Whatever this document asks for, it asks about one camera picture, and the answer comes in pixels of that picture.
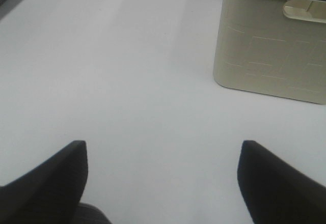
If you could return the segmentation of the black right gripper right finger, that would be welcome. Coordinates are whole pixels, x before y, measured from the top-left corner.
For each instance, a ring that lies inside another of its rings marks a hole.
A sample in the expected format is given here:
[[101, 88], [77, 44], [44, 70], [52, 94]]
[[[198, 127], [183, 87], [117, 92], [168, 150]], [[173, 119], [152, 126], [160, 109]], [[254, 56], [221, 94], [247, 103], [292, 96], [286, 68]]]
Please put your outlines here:
[[253, 223], [325, 223], [325, 186], [255, 141], [244, 141], [237, 168]]

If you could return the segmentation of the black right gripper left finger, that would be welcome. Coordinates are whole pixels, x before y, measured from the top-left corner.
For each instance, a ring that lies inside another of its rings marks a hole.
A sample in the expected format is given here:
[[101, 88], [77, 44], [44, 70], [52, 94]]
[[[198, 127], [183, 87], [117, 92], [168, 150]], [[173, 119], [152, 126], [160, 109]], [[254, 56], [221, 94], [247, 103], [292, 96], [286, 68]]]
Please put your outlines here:
[[110, 223], [97, 207], [82, 203], [88, 178], [85, 141], [73, 141], [1, 187], [1, 223]]

